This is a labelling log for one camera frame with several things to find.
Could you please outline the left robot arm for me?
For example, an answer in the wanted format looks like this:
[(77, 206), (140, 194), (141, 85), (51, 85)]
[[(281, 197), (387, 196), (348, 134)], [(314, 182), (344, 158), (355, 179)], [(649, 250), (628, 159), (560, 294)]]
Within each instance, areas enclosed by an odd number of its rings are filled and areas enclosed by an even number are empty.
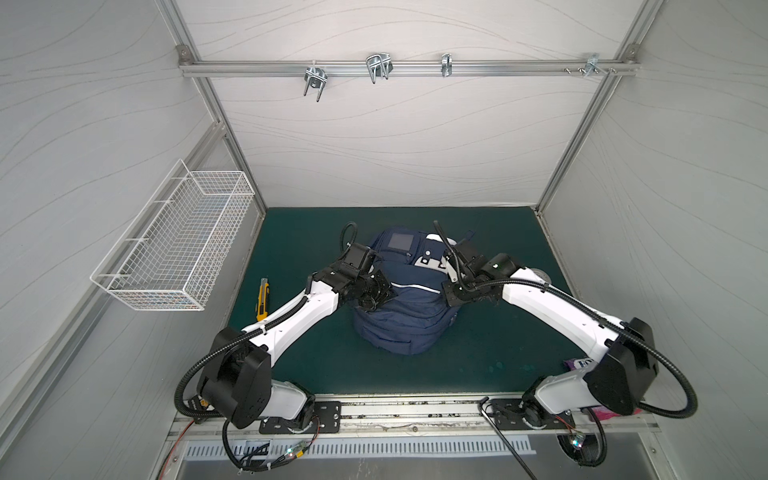
[(308, 276), (289, 302), (242, 330), (218, 332), (209, 353), (177, 384), (173, 403), (192, 419), (223, 418), (238, 429), (276, 418), (292, 429), (308, 427), (314, 396), (273, 378), (272, 368), (288, 348), (346, 303), (374, 310), (394, 298), (391, 282), (375, 265), (378, 253), (351, 241), (328, 267)]

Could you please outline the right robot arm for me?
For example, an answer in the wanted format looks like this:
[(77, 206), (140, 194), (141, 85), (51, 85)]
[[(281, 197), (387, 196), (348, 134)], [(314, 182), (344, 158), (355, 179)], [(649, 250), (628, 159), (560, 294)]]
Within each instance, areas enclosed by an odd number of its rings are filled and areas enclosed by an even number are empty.
[[(588, 358), (586, 366), (543, 377), (524, 393), (519, 408), (534, 427), (542, 427), (548, 417), (595, 407), (621, 416), (643, 410), (672, 419), (697, 412), (691, 382), (656, 349), (652, 328), (643, 320), (623, 321), (596, 310), (506, 254), (486, 258), (468, 240), (447, 244), (444, 258), (452, 274), (444, 285), (450, 302), (504, 301), (559, 332)], [(667, 409), (645, 402), (661, 368), (683, 390), (683, 407)]]

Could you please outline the navy blue student backpack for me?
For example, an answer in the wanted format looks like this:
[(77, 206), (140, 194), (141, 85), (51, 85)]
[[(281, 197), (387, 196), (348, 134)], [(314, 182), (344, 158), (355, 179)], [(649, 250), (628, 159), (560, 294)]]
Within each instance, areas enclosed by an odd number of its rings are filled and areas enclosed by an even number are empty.
[(353, 327), (377, 348), (397, 355), (426, 352), (451, 327), (460, 308), (443, 288), (455, 278), (447, 260), (452, 239), (406, 227), (389, 227), (370, 243), (374, 266), (390, 283), (393, 297), (372, 311), (356, 306)]

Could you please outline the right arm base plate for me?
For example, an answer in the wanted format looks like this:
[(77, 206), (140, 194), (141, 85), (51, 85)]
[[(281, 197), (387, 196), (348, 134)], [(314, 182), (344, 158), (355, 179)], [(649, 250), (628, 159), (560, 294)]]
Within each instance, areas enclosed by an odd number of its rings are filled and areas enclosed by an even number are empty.
[(483, 411), (502, 431), (569, 431), (575, 428), (575, 421), (570, 414), (550, 414), (537, 404), (518, 398), (491, 399), (485, 404)]

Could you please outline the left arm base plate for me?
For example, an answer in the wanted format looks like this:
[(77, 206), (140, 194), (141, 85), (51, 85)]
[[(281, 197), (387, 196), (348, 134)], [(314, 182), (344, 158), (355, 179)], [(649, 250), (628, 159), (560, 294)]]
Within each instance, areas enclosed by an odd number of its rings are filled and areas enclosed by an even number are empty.
[(310, 400), (296, 418), (268, 417), (259, 425), (260, 434), (338, 433), (341, 422), (339, 401)]

